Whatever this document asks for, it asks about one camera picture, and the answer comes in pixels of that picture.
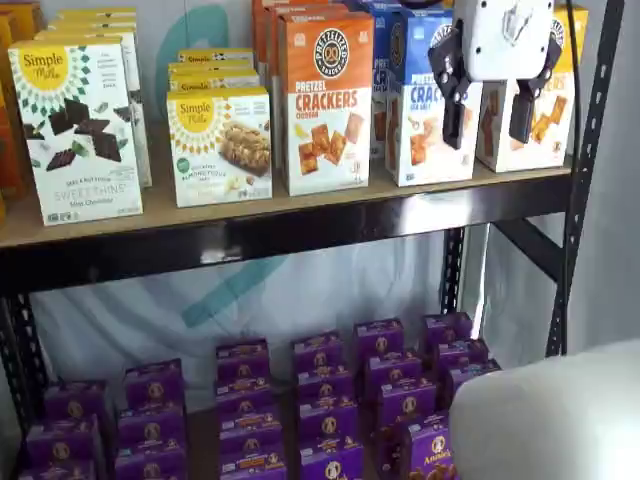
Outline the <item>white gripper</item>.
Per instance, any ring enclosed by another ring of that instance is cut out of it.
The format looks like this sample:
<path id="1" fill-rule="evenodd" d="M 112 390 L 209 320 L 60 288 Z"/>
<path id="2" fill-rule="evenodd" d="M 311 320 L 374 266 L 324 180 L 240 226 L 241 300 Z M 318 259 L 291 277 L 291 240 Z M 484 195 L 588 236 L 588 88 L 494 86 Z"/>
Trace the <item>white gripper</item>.
<path id="1" fill-rule="evenodd" d="M 529 141 L 536 100 L 551 79 L 562 44 L 553 32 L 554 3 L 542 0 L 475 0 L 453 3 L 454 23 L 428 51 L 445 101 L 442 136 L 460 149 L 463 104 L 471 80 L 514 79 L 510 136 Z"/>

